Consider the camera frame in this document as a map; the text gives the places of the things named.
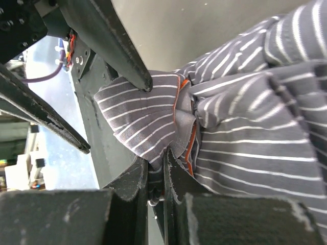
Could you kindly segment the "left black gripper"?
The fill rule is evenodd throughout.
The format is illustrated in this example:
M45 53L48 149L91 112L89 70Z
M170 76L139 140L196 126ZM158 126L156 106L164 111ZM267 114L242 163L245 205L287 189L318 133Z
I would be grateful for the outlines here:
M43 18L35 7L36 1L1 1L1 78L15 79L4 65L48 34ZM64 22L55 23L54 33L58 38L75 34L71 61L76 76L81 79L91 67L96 53L82 38L82 28L88 24L90 1L60 1L59 8Z

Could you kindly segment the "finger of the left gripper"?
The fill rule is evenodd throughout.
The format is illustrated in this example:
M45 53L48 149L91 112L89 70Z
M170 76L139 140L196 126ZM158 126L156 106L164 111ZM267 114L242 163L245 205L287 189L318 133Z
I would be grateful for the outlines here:
M1 65L1 109L48 128L81 152L90 153L88 142L47 102Z
M136 88L151 91L152 77L111 1L58 1L82 41Z

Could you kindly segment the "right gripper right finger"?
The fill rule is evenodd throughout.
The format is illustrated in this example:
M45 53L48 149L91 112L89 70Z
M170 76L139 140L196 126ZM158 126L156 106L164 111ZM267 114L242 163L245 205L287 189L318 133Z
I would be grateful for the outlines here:
M303 204L285 197L211 193L177 162L163 159L165 244L323 244Z

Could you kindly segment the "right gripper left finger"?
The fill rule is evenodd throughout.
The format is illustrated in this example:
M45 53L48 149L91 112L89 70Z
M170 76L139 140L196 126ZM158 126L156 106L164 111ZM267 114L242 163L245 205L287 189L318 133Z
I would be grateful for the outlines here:
M148 164L136 158L101 190L1 194L1 244L147 244Z

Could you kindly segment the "grey striped underwear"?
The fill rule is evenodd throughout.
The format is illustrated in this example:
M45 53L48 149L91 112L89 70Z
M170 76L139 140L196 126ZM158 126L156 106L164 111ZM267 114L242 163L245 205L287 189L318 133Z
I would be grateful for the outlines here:
M326 1L151 77L150 92L120 77L94 97L116 139L149 162L150 205L170 148L211 192L301 201L326 237Z

